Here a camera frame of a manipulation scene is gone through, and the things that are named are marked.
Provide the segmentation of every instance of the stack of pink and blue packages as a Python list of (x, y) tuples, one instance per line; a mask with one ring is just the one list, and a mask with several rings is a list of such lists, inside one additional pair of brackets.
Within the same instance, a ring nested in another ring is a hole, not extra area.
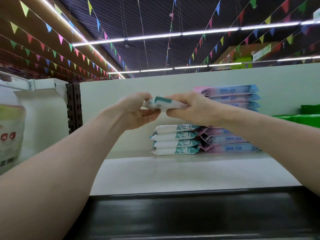
[[(260, 96), (256, 85), (226, 86), (226, 87), (195, 87), (194, 91), (202, 95), (232, 106), (249, 109), (258, 112), (260, 105), (256, 100)], [(231, 131), (218, 127), (199, 127), (198, 137), (201, 141), (199, 147), (207, 153), (231, 153), (231, 152), (257, 152), (259, 148), (252, 145), (246, 139), (234, 135)]]

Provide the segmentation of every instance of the green and white sign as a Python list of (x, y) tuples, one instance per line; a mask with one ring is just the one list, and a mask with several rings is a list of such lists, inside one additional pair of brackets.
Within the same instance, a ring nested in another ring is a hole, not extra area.
[(261, 58), (262, 56), (265, 56), (266, 54), (268, 54), (269, 52), (271, 52), (271, 44), (267, 45), (266, 47), (264, 47), (262, 50), (258, 51), (257, 53), (255, 53), (252, 58), (253, 61), (258, 60), (259, 58)]
[(313, 13), (313, 20), (314, 21), (319, 21), (320, 20), (320, 8)]

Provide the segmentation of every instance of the person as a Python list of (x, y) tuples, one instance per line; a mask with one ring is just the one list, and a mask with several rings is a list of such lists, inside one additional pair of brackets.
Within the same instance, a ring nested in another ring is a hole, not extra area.
[[(141, 109), (151, 98), (148, 92), (123, 98), (2, 175), (0, 239), (62, 239), (86, 204), (96, 174), (119, 136), (160, 114)], [(320, 195), (320, 129), (214, 102), (196, 92), (169, 98), (188, 107), (167, 110), (168, 116), (223, 127), (246, 138)]]

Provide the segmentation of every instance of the red icon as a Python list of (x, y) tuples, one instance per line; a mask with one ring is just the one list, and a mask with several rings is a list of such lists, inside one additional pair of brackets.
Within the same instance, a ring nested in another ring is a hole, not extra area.
[(8, 133), (4, 133), (1, 135), (1, 141), (5, 141), (8, 138)]
[(16, 133), (15, 133), (15, 132), (12, 132), (12, 133), (10, 134), (10, 139), (13, 140), (15, 137), (16, 137)]

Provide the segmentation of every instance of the person's left hand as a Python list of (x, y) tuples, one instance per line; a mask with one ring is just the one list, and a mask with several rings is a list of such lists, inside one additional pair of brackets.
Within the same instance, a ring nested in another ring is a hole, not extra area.
[(145, 124), (156, 120), (161, 113), (159, 109), (141, 109), (143, 101), (152, 99), (149, 92), (137, 92), (122, 98), (118, 106), (124, 111), (127, 130), (137, 129)]

